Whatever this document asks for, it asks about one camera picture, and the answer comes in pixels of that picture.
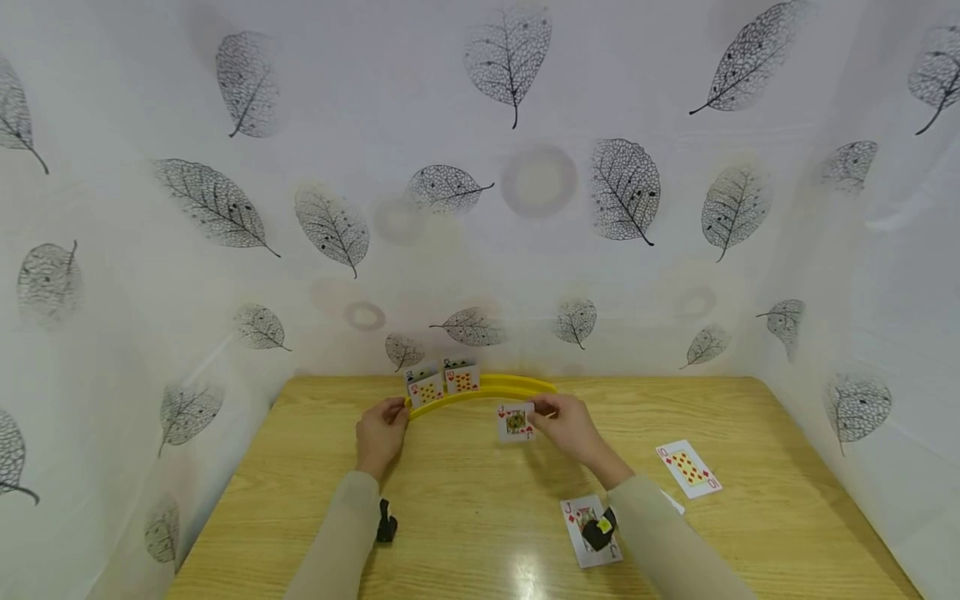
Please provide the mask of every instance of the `black object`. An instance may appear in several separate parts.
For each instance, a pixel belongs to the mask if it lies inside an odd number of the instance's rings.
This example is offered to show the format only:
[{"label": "black object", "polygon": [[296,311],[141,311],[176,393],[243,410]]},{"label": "black object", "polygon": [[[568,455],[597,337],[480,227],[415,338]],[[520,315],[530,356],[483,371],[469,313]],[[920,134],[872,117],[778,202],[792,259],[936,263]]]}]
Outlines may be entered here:
[{"label": "black object", "polygon": [[387,498],[380,498],[380,525],[376,528],[376,540],[390,543],[396,535],[396,517],[390,515],[390,502]]}]

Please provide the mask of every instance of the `printed leaf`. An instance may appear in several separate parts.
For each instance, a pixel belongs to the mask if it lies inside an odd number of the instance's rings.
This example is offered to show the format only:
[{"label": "printed leaf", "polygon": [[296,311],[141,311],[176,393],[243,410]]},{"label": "printed leaf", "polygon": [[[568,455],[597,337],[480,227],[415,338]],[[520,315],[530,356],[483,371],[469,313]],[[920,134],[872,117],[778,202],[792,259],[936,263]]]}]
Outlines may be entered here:
[{"label": "printed leaf", "polygon": [[476,88],[497,102],[514,107],[527,95],[550,47],[552,23],[546,9],[519,5],[497,11],[490,22],[470,30],[464,66]]},{"label": "printed leaf", "polygon": [[385,346],[390,362],[396,365],[396,371],[394,372],[399,372],[404,367],[416,365],[426,355],[423,344],[399,333],[388,335]]},{"label": "printed leaf", "polygon": [[584,340],[597,323],[597,309],[586,298],[568,300],[560,305],[560,313],[553,322],[555,336],[584,349]]},{"label": "printed leaf", "polygon": [[727,349],[729,343],[730,334],[723,327],[717,324],[707,325],[693,338],[686,351],[686,364],[681,370],[713,360]]},{"label": "printed leaf", "polygon": [[464,346],[495,346],[507,341],[507,334],[500,323],[489,319],[482,308],[472,306],[454,313],[442,325],[446,335]]},{"label": "printed leaf", "polygon": [[150,511],[143,528],[147,552],[158,563],[173,563],[180,570],[177,549],[180,546],[180,507],[173,496],[167,495]]},{"label": "printed leaf", "polygon": [[435,214],[466,214],[480,200],[480,193],[493,187],[480,187],[466,171],[445,164],[420,169],[407,185],[406,196],[420,208]]},{"label": "printed leaf", "polygon": [[753,106],[786,60],[812,7],[806,0],[780,2],[741,29],[720,59],[707,103],[690,114],[706,107],[743,110]]},{"label": "printed leaf", "polygon": [[770,212],[770,190],[766,177],[751,165],[731,167],[717,177],[707,192],[700,217],[704,237],[710,244],[727,250],[747,239]]},{"label": "printed leaf", "polygon": [[160,425],[163,427],[160,452],[165,444],[182,445],[192,440],[210,425],[223,405],[224,389],[220,386],[193,385],[184,388],[176,384],[168,385],[163,389],[163,402],[160,404]]},{"label": "printed leaf", "polygon": [[266,306],[244,304],[233,316],[233,323],[247,348],[283,348],[288,352],[292,351],[283,345],[283,325],[280,319]]},{"label": "printed leaf", "polygon": [[16,421],[0,408],[0,495],[7,492],[26,493],[34,500],[34,506],[40,503],[40,496],[32,490],[20,486],[20,473],[27,460],[27,446]]},{"label": "printed leaf", "polygon": [[20,314],[46,329],[63,323],[83,300],[84,280],[72,250],[43,244],[27,252],[16,279]]},{"label": "printed leaf", "polygon": [[878,148],[876,142],[867,140],[837,148],[820,165],[820,182],[847,194],[859,194]]},{"label": "printed leaf", "polygon": [[217,49],[217,81],[237,132],[250,137],[276,133],[276,82],[274,41],[257,32],[226,36]]},{"label": "printed leaf", "polygon": [[593,226],[611,240],[643,238],[660,208],[660,173],[639,144],[601,139],[593,147]]},{"label": "printed leaf", "polygon": [[280,258],[267,246],[260,215],[236,183],[199,162],[167,158],[153,165],[156,178],[207,239],[229,248],[263,246]]},{"label": "printed leaf", "polygon": [[350,267],[356,279],[357,265],[370,246],[370,232],[360,211],[318,182],[297,188],[294,207],[310,242],[328,258]]},{"label": "printed leaf", "polygon": [[926,30],[924,48],[907,78],[910,93],[936,108],[930,121],[919,130],[930,129],[945,108],[960,99],[960,12],[948,12]]},{"label": "printed leaf", "polygon": [[34,150],[34,130],[27,107],[27,94],[13,65],[3,55],[0,55],[0,146],[29,150],[40,161],[44,175],[50,175],[47,163]]},{"label": "printed leaf", "polygon": [[803,300],[784,300],[777,302],[770,312],[757,315],[767,318],[767,329],[783,342],[787,359],[791,363],[797,350],[797,333],[805,310],[806,304]]}]

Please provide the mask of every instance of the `hand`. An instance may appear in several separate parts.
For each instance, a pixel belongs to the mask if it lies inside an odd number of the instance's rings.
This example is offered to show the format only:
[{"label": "hand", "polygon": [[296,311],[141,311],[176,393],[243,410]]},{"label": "hand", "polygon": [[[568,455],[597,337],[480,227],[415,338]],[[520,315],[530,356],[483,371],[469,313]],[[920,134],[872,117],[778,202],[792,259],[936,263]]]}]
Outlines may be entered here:
[{"label": "hand", "polygon": [[356,470],[380,481],[403,446],[410,409],[402,397],[390,397],[368,410],[357,422]]}]

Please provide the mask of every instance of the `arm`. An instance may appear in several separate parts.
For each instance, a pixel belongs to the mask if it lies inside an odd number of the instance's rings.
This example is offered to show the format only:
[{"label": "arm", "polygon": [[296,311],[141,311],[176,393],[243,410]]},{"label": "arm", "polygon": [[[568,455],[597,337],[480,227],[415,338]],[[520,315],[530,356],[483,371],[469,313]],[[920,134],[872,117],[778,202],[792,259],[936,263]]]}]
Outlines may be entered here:
[{"label": "arm", "polygon": [[356,598],[380,521],[379,482],[403,445],[408,417],[403,398],[388,398],[357,423],[356,470],[337,486],[284,600]]}]

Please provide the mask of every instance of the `small card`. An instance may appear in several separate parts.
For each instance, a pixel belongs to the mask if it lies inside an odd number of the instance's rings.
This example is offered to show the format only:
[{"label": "small card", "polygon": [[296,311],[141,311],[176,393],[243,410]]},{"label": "small card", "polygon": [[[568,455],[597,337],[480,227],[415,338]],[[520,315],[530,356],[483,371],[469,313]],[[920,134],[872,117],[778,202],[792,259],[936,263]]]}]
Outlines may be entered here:
[{"label": "small card", "polygon": [[536,430],[527,419],[534,412],[534,403],[501,404],[496,409],[497,429],[500,442],[529,442],[536,437]]},{"label": "small card", "polygon": [[657,454],[688,498],[720,492],[723,486],[687,440],[657,446]]},{"label": "small card", "polygon": [[573,550],[577,553],[577,563],[580,564],[580,568],[618,563],[623,560],[623,553],[616,543],[616,534],[610,539],[609,545],[597,552],[584,540],[584,535],[581,533],[584,525],[603,516],[603,505],[600,504],[599,497],[589,495],[564,500],[560,503],[560,508],[564,511],[566,531],[570,534],[570,542],[573,543]]}]

